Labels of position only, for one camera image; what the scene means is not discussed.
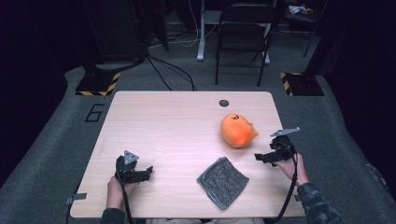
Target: black chair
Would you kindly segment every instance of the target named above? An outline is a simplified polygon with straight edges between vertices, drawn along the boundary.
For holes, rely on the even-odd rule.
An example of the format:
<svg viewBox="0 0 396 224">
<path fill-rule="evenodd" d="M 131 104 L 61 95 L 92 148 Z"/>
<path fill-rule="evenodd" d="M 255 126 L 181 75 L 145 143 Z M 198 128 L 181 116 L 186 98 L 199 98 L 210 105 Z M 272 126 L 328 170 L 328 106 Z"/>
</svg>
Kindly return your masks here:
<svg viewBox="0 0 396 224">
<path fill-rule="evenodd" d="M 235 3 L 224 8 L 219 17 L 218 47 L 216 51 L 216 81 L 219 79 L 219 56 L 223 50 L 254 52 L 253 61 L 262 54 L 262 66 L 257 86 L 262 82 L 262 70 L 274 36 L 276 9 L 266 4 Z M 271 25 L 264 33 L 263 25 Z"/>
<path fill-rule="evenodd" d="M 315 33 L 317 32 L 320 19 L 322 18 L 323 12 L 326 8 L 328 0 L 279 0 L 279 4 L 283 5 L 282 12 L 280 13 L 280 20 L 289 21 L 291 23 L 300 24 L 307 28 L 310 33 L 308 37 L 308 45 L 305 48 L 304 57 L 311 47 L 312 40 L 314 39 Z M 306 8 L 313 10 L 312 13 L 304 14 L 298 12 L 291 14 L 289 12 L 289 6 L 300 6 L 305 5 Z"/>
</svg>

